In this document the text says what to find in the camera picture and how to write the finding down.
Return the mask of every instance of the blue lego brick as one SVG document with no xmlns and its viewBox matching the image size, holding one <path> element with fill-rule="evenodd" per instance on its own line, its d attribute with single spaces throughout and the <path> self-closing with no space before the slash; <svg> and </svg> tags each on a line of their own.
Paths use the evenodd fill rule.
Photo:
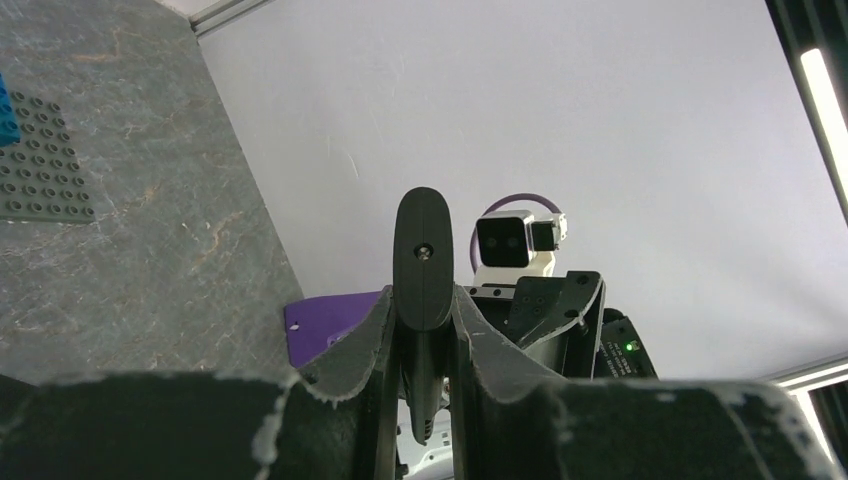
<svg viewBox="0 0 848 480">
<path fill-rule="evenodd" d="M 12 101 L 3 82 L 3 75 L 0 74 L 0 147 L 20 141 L 21 130 L 15 120 L 15 111 L 12 110 Z"/>
</svg>

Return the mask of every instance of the white wall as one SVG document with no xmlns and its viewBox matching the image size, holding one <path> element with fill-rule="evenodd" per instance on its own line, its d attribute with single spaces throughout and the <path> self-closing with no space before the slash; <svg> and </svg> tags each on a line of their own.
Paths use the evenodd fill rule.
<svg viewBox="0 0 848 480">
<path fill-rule="evenodd" d="M 307 295 L 391 282 L 397 204 L 565 209 L 659 372 L 844 350 L 848 229 L 761 0 L 286 0 L 205 38 Z"/>
</svg>

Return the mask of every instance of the gray marble surface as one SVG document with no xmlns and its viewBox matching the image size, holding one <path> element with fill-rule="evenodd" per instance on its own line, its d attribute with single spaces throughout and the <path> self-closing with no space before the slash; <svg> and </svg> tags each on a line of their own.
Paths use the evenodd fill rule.
<svg viewBox="0 0 848 480">
<path fill-rule="evenodd" d="M 0 72 L 62 106 L 98 212 L 0 224 L 0 373 L 281 370 L 300 287 L 187 21 L 0 0 Z"/>
</svg>

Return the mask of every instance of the gray lego baseplate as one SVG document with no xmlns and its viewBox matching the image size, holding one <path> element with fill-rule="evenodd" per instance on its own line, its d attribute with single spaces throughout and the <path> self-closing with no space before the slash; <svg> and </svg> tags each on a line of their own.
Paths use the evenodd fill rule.
<svg viewBox="0 0 848 480">
<path fill-rule="evenodd" d="M 91 223 L 94 209 L 56 103 L 13 91 L 19 143 L 0 148 L 0 219 Z"/>
</svg>

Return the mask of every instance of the camera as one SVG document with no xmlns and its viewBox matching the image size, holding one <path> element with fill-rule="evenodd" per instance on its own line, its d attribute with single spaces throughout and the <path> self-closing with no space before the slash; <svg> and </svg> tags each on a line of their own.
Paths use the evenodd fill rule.
<svg viewBox="0 0 848 480">
<path fill-rule="evenodd" d="M 495 268 L 525 268 L 532 259 L 529 210 L 495 211 L 477 220 L 477 242 L 483 265 Z"/>
<path fill-rule="evenodd" d="M 529 210 L 495 211 L 477 220 L 480 259 L 490 268 L 528 268 L 538 253 L 559 249 L 566 233 L 561 213 L 537 221 Z"/>
</svg>

